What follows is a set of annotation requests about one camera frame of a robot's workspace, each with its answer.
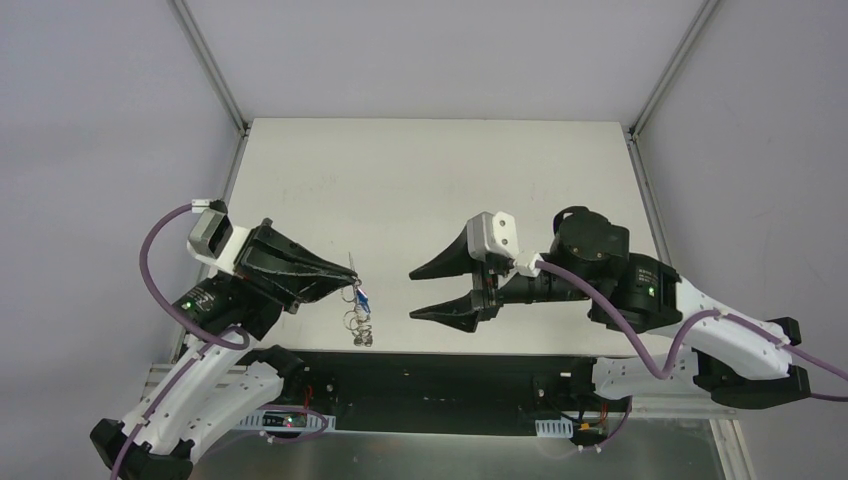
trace bunch of keys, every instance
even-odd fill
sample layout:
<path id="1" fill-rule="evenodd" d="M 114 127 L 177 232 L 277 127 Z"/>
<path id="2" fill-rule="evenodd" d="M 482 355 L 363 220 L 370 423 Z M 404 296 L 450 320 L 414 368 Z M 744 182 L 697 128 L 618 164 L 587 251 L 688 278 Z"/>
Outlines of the bunch of keys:
<path id="1" fill-rule="evenodd" d="M 353 255 L 350 252 L 348 257 L 350 269 L 356 271 L 353 266 Z M 368 295 L 362 290 L 362 280 L 356 279 L 352 298 L 345 298 L 344 290 L 342 290 L 342 300 L 353 304 L 353 308 L 342 317 L 345 328 L 353 335 L 353 344 L 357 347 L 370 347 L 374 344 L 374 337 L 371 335 L 371 307 L 368 305 Z"/>

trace metal frame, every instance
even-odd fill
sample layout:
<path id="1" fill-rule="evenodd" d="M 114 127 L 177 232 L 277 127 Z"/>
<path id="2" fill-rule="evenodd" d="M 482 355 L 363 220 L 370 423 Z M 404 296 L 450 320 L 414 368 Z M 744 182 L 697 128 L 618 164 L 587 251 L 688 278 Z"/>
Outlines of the metal frame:
<path id="1" fill-rule="evenodd" d="M 200 28 L 198 27 L 186 0 L 169 0 L 169 3 L 174 11 L 177 21 L 186 34 L 187 41 L 197 56 L 198 63 L 209 78 L 222 106 L 227 111 L 227 114 L 230 116 L 230 119 L 240 136 L 238 148 L 236 149 L 222 195 L 222 198 L 226 199 L 229 198 L 232 193 L 235 179 L 238 174 L 238 168 L 244 155 L 244 150 L 250 132 L 249 123 L 239 109 L 238 104 L 233 97 L 233 94 L 230 91 L 217 62 L 215 61 L 208 44 L 206 43 L 206 40 L 203 38 Z M 640 111 L 636 122 L 630 127 L 629 133 L 626 135 L 628 150 L 630 152 L 633 169 L 638 180 L 639 191 L 642 195 L 644 208 L 648 214 L 648 220 L 654 237 L 654 243 L 657 248 L 657 254 L 660 260 L 668 264 L 671 264 L 671 255 L 666 242 L 664 223 L 660 210 L 657 206 L 657 200 L 654 194 L 653 185 L 651 184 L 650 176 L 639 152 L 639 135 L 644 131 L 652 115 L 659 107 L 662 99 L 670 90 L 674 80 L 682 70 L 687 58 L 694 49 L 698 38 L 721 3 L 722 0 L 704 0 L 701 4 L 695 18 L 689 25 L 689 28 L 681 39 L 680 44 L 674 51 L 672 58 L 669 60 L 669 63 L 660 75 L 651 95 Z M 198 277 L 203 277 L 206 274 L 207 271 L 203 269 L 199 272 Z M 184 332 L 181 331 L 179 341 L 174 345 L 172 362 L 179 356 L 183 337 Z M 166 370 L 170 368 L 170 365 L 153 365 L 150 370 L 150 376 L 145 387 L 145 392 L 153 388 L 158 381 L 158 378 L 163 376 Z M 230 373 L 238 375 L 238 372 L 239 370 L 237 368 Z M 729 480 L 755 480 L 756 475 L 753 471 L 739 422 L 734 418 L 735 413 L 736 412 L 732 409 L 716 406 L 708 399 L 705 400 L 704 398 L 699 398 L 697 396 L 687 396 L 686 398 L 641 397 L 637 399 L 634 404 L 634 416 L 650 418 L 709 418 L 713 435 L 715 437 L 716 448 L 718 449 L 718 454 L 726 478 Z"/>

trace robotic arm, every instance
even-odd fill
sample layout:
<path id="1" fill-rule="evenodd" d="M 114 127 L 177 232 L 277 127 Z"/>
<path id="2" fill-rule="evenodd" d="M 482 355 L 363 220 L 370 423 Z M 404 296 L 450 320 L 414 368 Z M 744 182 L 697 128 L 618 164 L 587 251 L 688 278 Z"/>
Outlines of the robotic arm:
<path id="1" fill-rule="evenodd" d="M 662 372 L 656 368 L 652 372 L 645 358 L 587 358 L 571 372 L 568 388 L 574 394 L 616 400 L 634 394 L 706 391 L 713 401 L 742 409 L 810 396 L 807 372 L 792 364 L 788 352 L 728 318 L 750 322 L 791 345 L 800 342 L 797 321 L 764 322 L 729 308 L 670 266 L 629 253 L 628 230 L 585 207 L 560 212 L 553 230 L 547 253 L 522 252 L 511 215 L 484 212 L 470 219 L 447 249 L 409 276 L 423 280 L 470 273 L 472 290 L 410 316 L 471 333 L 506 304 L 587 300 L 589 291 L 595 290 L 591 321 L 623 331 L 634 346 L 641 346 L 637 333 L 674 338 L 682 329 L 685 343 L 673 346 L 680 351 Z M 510 273 L 514 274 L 501 286 L 501 278 Z M 611 304 L 625 324 L 617 323 L 602 303 Z M 640 356 L 647 357 L 644 347 L 641 350 Z M 652 363 L 665 363 L 666 357 L 656 356 Z"/>
<path id="2" fill-rule="evenodd" d="M 284 392 L 303 362 L 275 346 L 263 351 L 241 381 L 211 395 L 222 377 L 251 351 L 283 311 L 297 313 L 345 286 L 353 270 L 327 262 L 271 227 L 234 226 L 221 201 L 195 201 L 200 213 L 189 252 L 217 273 L 173 303 L 178 313 L 223 345 L 190 337 L 180 360 L 153 393 L 120 421 L 103 419 L 91 439 L 112 478 L 187 479 L 193 464 L 224 433 Z"/>

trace gray floor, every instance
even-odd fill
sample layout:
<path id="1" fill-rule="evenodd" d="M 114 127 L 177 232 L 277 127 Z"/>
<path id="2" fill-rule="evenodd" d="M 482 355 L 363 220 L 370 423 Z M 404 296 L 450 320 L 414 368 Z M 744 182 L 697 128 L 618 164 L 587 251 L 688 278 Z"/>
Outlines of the gray floor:
<path id="1" fill-rule="evenodd" d="M 205 457 L 191 479 L 724 478 L 706 421 L 631 420 L 600 455 L 562 458 L 572 450 L 567 440 L 529 437 L 337 433 L 285 446 L 247 438 Z"/>

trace white table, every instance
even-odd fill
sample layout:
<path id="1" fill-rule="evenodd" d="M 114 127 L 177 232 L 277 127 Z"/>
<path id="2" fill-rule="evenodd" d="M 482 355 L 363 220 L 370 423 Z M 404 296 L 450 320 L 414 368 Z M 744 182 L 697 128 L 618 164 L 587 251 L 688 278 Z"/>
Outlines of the white table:
<path id="1" fill-rule="evenodd" d="M 470 276 L 412 282 L 468 218 L 515 216 L 523 249 L 547 251 L 551 220 L 585 205 L 656 255 L 621 126 L 601 122 L 257 119 L 230 217 L 264 217 L 316 255 L 353 254 L 371 299 L 374 346 L 354 347 L 339 294 L 283 315 L 261 347 L 332 351 L 629 355 L 623 335 L 586 317 L 588 302 L 507 305 L 474 334 L 408 312 L 465 295 Z M 664 338 L 645 336 L 649 349 Z"/>

